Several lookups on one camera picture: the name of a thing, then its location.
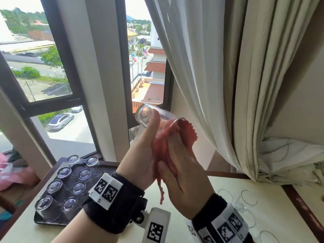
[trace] red rag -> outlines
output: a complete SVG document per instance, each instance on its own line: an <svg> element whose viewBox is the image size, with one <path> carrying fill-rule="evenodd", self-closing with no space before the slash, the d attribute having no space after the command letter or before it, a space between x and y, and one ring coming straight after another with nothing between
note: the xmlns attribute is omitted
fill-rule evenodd
<svg viewBox="0 0 324 243"><path fill-rule="evenodd" d="M193 129L192 124L183 119L179 119L177 122L174 121L175 119L161 121L159 135L153 142L154 177L157 179L157 184L161 192L160 204L162 204L164 200L164 192L161 187L161 176L157 170L157 163L159 161L165 162L174 177L177 177L178 174L178 171L169 155L167 143L168 138L179 133L182 143L187 148L189 154L193 158L196 158L192 151L192 145L197 140L197 134Z"/></svg>

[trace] sheer curtain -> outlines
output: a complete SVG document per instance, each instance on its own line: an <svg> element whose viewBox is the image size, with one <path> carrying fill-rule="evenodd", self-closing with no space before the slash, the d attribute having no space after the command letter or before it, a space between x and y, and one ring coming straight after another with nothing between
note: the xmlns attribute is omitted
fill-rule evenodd
<svg viewBox="0 0 324 243"><path fill-rule="evenodd" d="M263 142L283 77L319 0L145 2L186 102L227 162L254 181L276 183L289 182L290 169L323 157L322 146ZM281 149L287 142L288 150ZM287 179L273 179L275 172Z"/></svg>
<svg viewBox="0 0 324 243"><path fill-rule="evenodd" d="M225 0L145 0L177 84L217 151L240 169L223 95Z"/></svg>

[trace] sky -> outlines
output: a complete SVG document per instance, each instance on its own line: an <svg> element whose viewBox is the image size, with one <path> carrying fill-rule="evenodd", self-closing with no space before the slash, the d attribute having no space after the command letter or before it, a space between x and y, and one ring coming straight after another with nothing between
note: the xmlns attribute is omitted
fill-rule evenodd
<svg viewBox="0 0 324 243"><path fill-rule="evenodd" d="M125 0L125 3L127 15L134 19L151 20L144 0ZM40 0L0 0L0 9L13 10L15 7L23 12L44 11Z"/></svg>

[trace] finger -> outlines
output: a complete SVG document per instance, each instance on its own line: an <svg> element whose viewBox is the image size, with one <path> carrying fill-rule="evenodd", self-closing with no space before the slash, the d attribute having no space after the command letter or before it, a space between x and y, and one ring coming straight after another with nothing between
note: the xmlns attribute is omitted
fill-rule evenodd
<svg viewBox="0 0 324 243"><path fill-rule="evenodd" d="M188 158L188 152L186 147L182 143L179 134L168 138L168 150L172 162L176 166L177 170L180 171L181 167L183 167L183 165L186 165L185 160Z"/></svg>
<svg viewBox="0 0 324 243"><path fill-rule="evenodd" d="M178 185L178 182L176 181L176 178L163 161L158 162L157 169L159 171L161 179L168 188L169 198L171 200L176 199L183 193Z"/></svg>
<svg viewBox="0 0 324 243"><path fill-rule="evenodd" d="M154 140L156 133L160 127L160 114L157 110L152 109L152 115L148 127L143 133L142 140L149 144Z"/></svg>

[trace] flag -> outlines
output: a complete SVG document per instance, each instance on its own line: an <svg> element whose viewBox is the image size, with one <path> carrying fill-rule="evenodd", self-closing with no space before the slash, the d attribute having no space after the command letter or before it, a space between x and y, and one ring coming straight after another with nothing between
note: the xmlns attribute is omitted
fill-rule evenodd
<svg viewBox="0 0 324 243"><path fill-rule="evenodd" d="M140 63L138 57L134 54L134 52L133 52L132 59L133 59L133 61L136 61L136 62Z"/></svg>
<svg viewBox="0 0 324 243"><path fill-rule="evenodd" d="M148 51L145 48L143 48L142 53L145 54L145 55L148 55Z"/></svg>

